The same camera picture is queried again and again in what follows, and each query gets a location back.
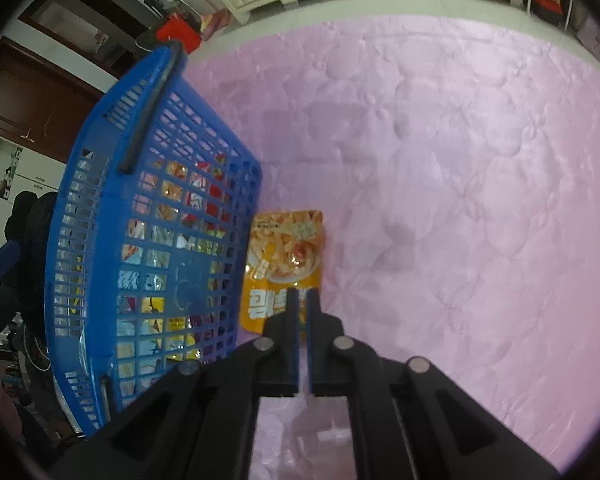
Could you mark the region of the yellow noodle snack bag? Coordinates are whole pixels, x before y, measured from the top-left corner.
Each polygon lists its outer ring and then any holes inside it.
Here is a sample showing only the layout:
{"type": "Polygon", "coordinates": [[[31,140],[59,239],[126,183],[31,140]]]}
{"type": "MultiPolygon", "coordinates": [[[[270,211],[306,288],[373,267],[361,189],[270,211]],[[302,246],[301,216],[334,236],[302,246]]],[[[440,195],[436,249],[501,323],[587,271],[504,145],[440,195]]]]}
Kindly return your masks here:
{"type": "Polygon", "coordinates": [[[262,333],[265,321],[285,310],[288,289],[303,295],[321,286],[325,242],[319,210],[256,214],[242,282],[239,322],[243,330],[262,333]]]}

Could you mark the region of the blue plastic basket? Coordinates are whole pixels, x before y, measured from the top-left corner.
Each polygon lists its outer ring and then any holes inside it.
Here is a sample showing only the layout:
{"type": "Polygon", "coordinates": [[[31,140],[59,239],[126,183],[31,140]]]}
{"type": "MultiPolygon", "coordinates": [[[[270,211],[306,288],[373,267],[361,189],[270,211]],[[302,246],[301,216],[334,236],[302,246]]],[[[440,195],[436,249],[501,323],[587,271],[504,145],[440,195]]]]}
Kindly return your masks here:
{"type": "Polygon", "coordinates": [[[158,47],[94,106],[50,222],[50,367],[86,436],[183,361],[236,344],[262,170],[158,47]]]}

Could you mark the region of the pink quilted mat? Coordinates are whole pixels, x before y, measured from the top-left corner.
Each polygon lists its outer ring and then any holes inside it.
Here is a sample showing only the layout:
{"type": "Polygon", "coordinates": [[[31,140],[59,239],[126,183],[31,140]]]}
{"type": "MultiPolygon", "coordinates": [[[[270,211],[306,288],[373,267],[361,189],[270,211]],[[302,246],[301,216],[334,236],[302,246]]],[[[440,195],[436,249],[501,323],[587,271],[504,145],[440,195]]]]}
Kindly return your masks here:
{"type": "Polygon", "coordinates": [[[324,309],[566,469],[600,424],[600,70],[384,15],[197,54],[186,76],[260,162],[261,208],[324,214],[324,309]]]}

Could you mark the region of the red shopping bag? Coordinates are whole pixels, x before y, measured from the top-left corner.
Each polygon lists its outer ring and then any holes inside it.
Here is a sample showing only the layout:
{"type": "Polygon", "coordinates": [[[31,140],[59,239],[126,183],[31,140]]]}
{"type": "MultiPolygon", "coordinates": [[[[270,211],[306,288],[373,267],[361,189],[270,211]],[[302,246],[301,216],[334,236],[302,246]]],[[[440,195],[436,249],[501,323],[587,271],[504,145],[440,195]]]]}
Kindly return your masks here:
{"type": "Polygon", "coordinates": [[[202,43],[200,33],[196,32],[196,30],[178,14],[170,15],[164,24],[158,27],[155,36],[156,39],[163,44],[168,41],[178,40],[187,54],[193,53],[202,43]]]}

